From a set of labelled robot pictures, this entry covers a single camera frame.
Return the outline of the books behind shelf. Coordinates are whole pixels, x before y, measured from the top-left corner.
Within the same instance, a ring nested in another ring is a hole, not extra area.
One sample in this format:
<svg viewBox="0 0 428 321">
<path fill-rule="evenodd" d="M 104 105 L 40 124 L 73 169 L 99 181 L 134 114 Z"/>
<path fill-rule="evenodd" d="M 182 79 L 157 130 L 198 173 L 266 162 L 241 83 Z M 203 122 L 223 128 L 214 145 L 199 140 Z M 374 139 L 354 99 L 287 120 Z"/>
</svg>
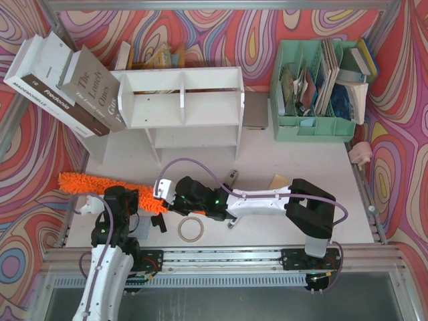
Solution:
<svg viewBox="0 0 428 321">
<path fill-rule="evenodd" d="M 134 62 L 135 49 L 127 42 L 120 44 L 114 59 L 108 66 L 109 70 L 153 70 L 185 67 L 185 45 L 181 44 L 174 52 L 166 44 L 153 52 L 145 61 Z"/>
</svg>

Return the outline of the blue yellow book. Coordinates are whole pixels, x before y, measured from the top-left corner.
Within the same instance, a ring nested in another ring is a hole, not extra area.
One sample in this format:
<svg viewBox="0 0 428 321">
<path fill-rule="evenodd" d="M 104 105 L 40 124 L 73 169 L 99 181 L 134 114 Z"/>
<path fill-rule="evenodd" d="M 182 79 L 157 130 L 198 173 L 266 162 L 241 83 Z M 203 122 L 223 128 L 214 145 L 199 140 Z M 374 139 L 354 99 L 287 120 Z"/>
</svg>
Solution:
<svg viewBox="0 0 428 321">
<path fill-rule="evenodd" d="M 361 37 L 357 40 L 355 46 L 350 47 L 349 50 L 361 72 L 369 72 L 369 74 L 367 74 L 367 82 L 372 84 L 379 75 L 379 65 L 368 45 L 368 41 Z"/>
</svg>

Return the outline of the black T-shaped clip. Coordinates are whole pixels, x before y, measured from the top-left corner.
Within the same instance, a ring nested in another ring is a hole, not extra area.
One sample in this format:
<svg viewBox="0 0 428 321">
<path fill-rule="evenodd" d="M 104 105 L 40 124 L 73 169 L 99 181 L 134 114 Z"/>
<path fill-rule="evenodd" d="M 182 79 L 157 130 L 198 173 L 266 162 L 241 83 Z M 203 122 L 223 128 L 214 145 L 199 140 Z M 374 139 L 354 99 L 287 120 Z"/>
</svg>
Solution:
<svg viewBox="0 0 428 321">
<path fill-rule="evenodd" d="M 166 223 L 165 223 L 165 219 L 163 217 L 162 213 L 159 213 L 158 215 L 153 215 L 150 218 L 151 224 L 153 227 L 158 227 L 160 229 L 161 233 L 166 233 L 167 232 L 167 227 L 166 227 Z"/>
</svg>

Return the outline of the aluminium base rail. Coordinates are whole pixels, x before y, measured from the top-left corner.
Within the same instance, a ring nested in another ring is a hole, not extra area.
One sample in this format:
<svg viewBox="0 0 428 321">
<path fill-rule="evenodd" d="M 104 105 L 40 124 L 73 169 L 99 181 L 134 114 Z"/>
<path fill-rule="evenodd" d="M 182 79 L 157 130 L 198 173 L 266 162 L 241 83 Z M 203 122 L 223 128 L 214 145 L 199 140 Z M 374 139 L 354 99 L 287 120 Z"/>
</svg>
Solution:
<svg viewBox="0 0 428 321">
<path fill-rule="evenodd" d="M 306 264 L 311 272 L 320 265 L 300 253 L 298 246 L 261 247 L 166 247 L 162 249 L 164 274 L 280 273 L 284 267 L 300 272 Z M 343 245 L 342 253 L 327 259 L 333 269 L 342 262 L 344 272 L 401 272 L 407 269 L 404 254 L 396 245 Z"/>
</svg>

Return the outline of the brown Fredonia book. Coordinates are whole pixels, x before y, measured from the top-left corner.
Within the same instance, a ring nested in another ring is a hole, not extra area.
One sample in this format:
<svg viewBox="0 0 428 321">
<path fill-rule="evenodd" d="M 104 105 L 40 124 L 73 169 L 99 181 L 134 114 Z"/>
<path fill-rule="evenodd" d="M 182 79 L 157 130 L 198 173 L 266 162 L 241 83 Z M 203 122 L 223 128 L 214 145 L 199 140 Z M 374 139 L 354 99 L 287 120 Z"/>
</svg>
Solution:
<svg viewBox="0 0 428 321">
<path fill-rule="evenodd" d="M 58 109 L 58 118 L 83 137 L 106 136 L 110 130 L 59 88 L 69 51 L 55 54 L 40 50 L 22 80 L 38 92 L 51 108 Z"/>
</svg>

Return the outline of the mint green desk organizer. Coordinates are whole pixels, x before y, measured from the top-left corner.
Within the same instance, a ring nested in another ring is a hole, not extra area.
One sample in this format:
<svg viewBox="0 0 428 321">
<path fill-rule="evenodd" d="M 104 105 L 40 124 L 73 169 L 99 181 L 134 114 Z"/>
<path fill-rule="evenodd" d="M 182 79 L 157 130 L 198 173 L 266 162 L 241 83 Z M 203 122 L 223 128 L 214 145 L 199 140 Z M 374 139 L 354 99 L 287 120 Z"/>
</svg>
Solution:
<svg viewBox="0 0 428 321">
<path fill-rule="evenodd" d="M 317 116 L 314 107 L 305 116 L 295 110 L 285 115 L 279 114 L 284 103 L 280 78 L 286 70 L 293 77 L 298 75 L 302 66 L 306 66 L 314 81 L 318 80 L 321 70 L 322 45 L 320 40 L 281 40 L 274 63 L 270 82 L 270 106 L 274 138 L 278 142 L 349 142 L 354 136 L 356 124 L 334 115 L 331 106 L 326 114 Z"/>
</svg>

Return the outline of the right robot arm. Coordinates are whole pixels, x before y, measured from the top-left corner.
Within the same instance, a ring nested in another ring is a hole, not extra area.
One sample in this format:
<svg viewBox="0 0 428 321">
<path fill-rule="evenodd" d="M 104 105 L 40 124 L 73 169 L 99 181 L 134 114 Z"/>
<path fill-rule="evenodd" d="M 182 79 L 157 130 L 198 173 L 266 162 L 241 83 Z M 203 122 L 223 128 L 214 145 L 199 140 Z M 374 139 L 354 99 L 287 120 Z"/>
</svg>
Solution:
<svg viewBox="0 0 428 321">
<path fill-rule="evenodd" d="M 182 216 L 203 213 L 227 221 L 229 228 L 251 215 L 284 215 L 306 236 L 304 251 L 311 257 L 323 258 L 332 237 L 336 198 L 304 179 L 279 189 L 242 191 L 210 189 L 186 176 L 178 183 L 161 179 L 156 191 L 169 211 Z"/>
</svg>

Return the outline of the The Lonely Ones book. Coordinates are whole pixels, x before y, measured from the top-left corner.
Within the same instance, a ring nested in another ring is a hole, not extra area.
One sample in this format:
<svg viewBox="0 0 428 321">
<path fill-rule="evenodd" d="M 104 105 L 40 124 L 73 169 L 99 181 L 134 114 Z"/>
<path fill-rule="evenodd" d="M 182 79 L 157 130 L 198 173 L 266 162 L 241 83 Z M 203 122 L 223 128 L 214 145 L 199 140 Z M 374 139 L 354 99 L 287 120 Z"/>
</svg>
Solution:
<svg viewBox="0 0 428 321">
<path fill-rule="evenodd" d="M 126 128 L 118 109 L 120 82 L 84 46 L 72 54 L 60 89 L 112 132 Z"/>
</svg>

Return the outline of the pink tape dispenser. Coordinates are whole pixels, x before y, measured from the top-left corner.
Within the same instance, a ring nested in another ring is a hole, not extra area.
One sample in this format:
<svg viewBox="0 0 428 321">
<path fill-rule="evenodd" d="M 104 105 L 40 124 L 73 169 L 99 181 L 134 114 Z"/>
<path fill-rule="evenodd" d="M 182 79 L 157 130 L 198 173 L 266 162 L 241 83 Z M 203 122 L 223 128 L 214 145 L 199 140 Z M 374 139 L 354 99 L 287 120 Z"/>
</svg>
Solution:
<svg viewBox="0 0 428 321">
<path fill-rule="evenodd" d="M 369 163 L 372 157 L 372 149 L 366 141 L 356 143 L 348 152 L 348 157 L 352 164 L 357 165 L 361 171 L 366 163 Z"/>
</svg>

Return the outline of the black white stapler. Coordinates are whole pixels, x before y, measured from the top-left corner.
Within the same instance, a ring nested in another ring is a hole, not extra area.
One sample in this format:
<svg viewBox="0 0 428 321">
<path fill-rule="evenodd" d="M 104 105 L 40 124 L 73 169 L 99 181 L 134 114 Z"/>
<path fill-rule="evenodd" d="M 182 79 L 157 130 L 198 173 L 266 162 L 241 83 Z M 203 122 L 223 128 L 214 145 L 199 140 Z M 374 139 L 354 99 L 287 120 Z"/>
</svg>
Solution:
<svg viewBox="0 0 428 321">
<path fill-rule="evenodd" d="M 237 170 L 232 170 L 227 178 L 227 184 L 232 187 L 234 182 L 239 177 L 239 172 Z"/>
</svg>

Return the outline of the yellow sticky note pad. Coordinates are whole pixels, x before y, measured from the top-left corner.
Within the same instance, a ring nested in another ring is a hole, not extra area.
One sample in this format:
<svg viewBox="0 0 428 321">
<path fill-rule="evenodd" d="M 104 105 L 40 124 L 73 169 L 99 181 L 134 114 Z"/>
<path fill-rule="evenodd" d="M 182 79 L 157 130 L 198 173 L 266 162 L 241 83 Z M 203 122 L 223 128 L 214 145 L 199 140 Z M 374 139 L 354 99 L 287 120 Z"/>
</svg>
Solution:
<svg viewBox="0 0 428 321">
<path fill-rule="evenodd" d="M 270 185 L 269 190 L 281 189 L 291 184 L 291 180 L 279 174 L 275 174 Z"/>
</svg>

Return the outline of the white wooden bookshelf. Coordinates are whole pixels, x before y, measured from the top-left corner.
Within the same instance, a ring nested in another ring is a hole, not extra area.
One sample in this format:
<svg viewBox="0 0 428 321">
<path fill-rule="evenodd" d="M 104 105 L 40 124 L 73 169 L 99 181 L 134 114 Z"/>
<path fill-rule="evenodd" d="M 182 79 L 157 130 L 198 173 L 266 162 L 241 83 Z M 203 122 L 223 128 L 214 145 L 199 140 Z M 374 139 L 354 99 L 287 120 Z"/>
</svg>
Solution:
<svg viewBox="0 0 428 321">
<path fill-rule="evenodd" d="M 240 67 L 113 71 L 126 129 L 160 150 L 233 147 L 239 154 L 245 90 Z"/>
</svg>

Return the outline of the orange microfiber duster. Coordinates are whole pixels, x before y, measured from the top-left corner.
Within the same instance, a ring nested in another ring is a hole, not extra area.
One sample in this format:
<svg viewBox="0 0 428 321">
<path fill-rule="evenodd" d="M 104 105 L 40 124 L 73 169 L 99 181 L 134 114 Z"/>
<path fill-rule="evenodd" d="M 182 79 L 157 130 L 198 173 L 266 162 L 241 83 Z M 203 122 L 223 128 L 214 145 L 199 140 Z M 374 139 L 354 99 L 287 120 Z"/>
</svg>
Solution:
<svg viewBox="0 0 428 321">
<path fill-rule="evenodd" d="M 135 185 L 123 181 L 115 181 L 106 177 L 96 177 L 84 173 L 62 172 L 59 174 L 60 190 L 73 195 L 81 193 L 95 193 L 103 195 L 108 187 L 122 186 L 130 191 L 138 190 L 138 208 L 147 213 L 166 213 L 168 209 L 161 200 L 152 195 L 153 186 Z"/>
</svg>

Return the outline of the white paperback book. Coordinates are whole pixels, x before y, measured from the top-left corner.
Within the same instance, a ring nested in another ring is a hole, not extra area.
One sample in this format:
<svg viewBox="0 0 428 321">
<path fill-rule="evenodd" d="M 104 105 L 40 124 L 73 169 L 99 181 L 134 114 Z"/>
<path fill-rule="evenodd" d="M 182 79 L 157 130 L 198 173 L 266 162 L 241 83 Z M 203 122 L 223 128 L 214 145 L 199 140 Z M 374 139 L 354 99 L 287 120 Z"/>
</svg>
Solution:
<svg viewBox="0 0 428 321">
<path fill-rule="evenodd" d="M 368 83 L 337 80 L 336 84 L 344 87 L 348 94 L 348 100 L 350 103 L 350 120 L 358 125 L 362 125 L 365 116 Z"/>
</svg>

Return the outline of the white Mademoiselle book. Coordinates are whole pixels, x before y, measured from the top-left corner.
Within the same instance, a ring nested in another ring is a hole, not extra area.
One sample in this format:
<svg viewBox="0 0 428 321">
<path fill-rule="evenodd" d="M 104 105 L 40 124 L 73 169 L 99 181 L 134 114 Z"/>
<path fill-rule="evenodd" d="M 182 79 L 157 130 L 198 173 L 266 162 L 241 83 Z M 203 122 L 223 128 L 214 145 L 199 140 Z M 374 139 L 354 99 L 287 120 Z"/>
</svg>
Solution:
<svg viewBox="0 0 428 321">
<path fill-rule="evenodd" d="M 72 50 L 54 33 L 25 40 L 4 82 L 85 138 L 108 133 L 107 128 L 60 90 Z"/>
</svg>

